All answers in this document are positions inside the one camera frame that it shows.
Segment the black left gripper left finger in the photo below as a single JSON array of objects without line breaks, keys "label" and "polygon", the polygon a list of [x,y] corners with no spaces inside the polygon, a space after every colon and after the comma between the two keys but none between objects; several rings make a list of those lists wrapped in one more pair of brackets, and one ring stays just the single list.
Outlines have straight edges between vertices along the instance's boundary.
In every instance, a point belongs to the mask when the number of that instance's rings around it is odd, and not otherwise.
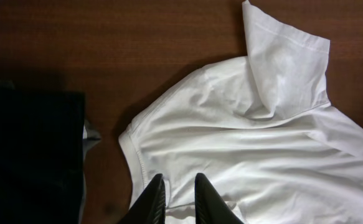
[{"label": "black left gripper left finger", "polygon": [[118,224],[165,224],[166,187],[156,174]]}]

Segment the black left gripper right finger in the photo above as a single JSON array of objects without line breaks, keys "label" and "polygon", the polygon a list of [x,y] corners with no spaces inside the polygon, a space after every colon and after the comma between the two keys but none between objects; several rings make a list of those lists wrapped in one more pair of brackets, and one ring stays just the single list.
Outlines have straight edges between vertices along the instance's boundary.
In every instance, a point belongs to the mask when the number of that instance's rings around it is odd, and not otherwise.
[{"label": "black left gripper right finger", "polygon": [[195,178],[196,224],[243,224],[203,173]]}]

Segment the white t-shirt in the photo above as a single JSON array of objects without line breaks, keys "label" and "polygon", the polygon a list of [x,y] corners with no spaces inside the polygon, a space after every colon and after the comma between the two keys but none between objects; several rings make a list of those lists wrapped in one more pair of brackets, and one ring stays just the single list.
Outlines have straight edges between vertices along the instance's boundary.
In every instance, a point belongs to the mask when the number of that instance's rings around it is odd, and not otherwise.
[{"label": "white t-shirt", "polygon": [[190,73],[120,135],[131,203],[162,174],[166,221],[194,223],[203,173],[244,223],[363,223],[363,129],[328,99],[330,41],[242,11],[246,56]]}]

